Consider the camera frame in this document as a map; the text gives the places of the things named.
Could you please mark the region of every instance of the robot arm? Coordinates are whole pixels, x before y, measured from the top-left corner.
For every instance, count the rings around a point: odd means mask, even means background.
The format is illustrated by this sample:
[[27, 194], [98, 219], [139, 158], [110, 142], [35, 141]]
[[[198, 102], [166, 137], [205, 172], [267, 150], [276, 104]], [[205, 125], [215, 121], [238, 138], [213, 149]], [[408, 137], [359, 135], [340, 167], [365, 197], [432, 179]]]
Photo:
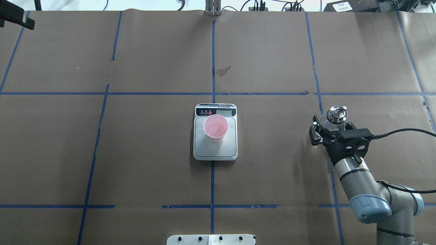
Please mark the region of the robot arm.
[[346, 118], [345, 106], [333, 106], [321, 120], [313, 117], [309, 136], [312, 145], [325, 146], [356, 218], [366, 224], [377, 223], [377, 245], [422, 244], [413, 234], [413, 216], [424, 208], [421, 195], [374, 180], [364, 160], [374, 135], [345, 122]]

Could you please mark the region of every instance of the white mounting plate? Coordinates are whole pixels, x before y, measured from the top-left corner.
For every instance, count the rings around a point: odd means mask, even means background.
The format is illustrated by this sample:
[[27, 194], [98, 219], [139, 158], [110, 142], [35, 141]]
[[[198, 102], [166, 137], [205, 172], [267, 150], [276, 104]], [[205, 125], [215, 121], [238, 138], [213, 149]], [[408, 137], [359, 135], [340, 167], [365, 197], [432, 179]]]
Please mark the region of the white mounting plate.
[[256, 236], [249, 234], [172, 235], [168, 237], [167, 245], [256, 245]]
[[234, 116], [223, 116], [228, 122], [228, 131], [220, 143], [211, 142], [203, 130], [203, 123], [208, 116], [199, 116], [194, 112], [193, 157], [197, 160], [233, 161], [238, 157], [238, 122], [236, 106], [233, 104], [199, 104], [198, 109], [233, 109]]

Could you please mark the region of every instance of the plastic cup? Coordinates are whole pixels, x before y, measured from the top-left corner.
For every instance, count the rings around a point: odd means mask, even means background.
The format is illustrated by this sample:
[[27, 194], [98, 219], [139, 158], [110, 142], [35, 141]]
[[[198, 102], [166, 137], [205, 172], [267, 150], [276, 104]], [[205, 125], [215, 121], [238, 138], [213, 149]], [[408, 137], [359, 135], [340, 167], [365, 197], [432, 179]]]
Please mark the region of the plastic cup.
[[224, 139], [227, 133], [228, 122], [226, 118], [221, 115], [211, 115], [204, 121], [203, 130], [210, 141], [219, 143]]

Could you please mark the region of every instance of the scale control panel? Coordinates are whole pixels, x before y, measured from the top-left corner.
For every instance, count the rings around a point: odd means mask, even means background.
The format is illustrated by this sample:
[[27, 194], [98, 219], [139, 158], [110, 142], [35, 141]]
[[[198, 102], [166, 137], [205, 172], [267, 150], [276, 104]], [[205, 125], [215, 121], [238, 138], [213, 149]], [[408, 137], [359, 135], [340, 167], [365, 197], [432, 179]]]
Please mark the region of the scale control panel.
[[198, 104], [195, 107], [197, 116], [236, 116], [236, 106], [233, 104]]

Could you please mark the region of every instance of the scale display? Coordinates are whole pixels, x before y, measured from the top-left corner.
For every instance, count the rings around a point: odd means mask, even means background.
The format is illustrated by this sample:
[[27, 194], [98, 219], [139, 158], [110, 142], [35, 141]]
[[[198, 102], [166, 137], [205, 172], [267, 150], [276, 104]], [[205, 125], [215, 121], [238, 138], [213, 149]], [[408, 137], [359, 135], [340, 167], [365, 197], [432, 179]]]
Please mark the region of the scale display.
[[[209, 140], [203, 130], [204, 121], [211, 115], [221, 115], [228, 122], [222, 142]], [[234, 104], [198, 104], [194, 110], [193, 157], [197, 160], [232, 161], [238, 157], [238, 121]]]

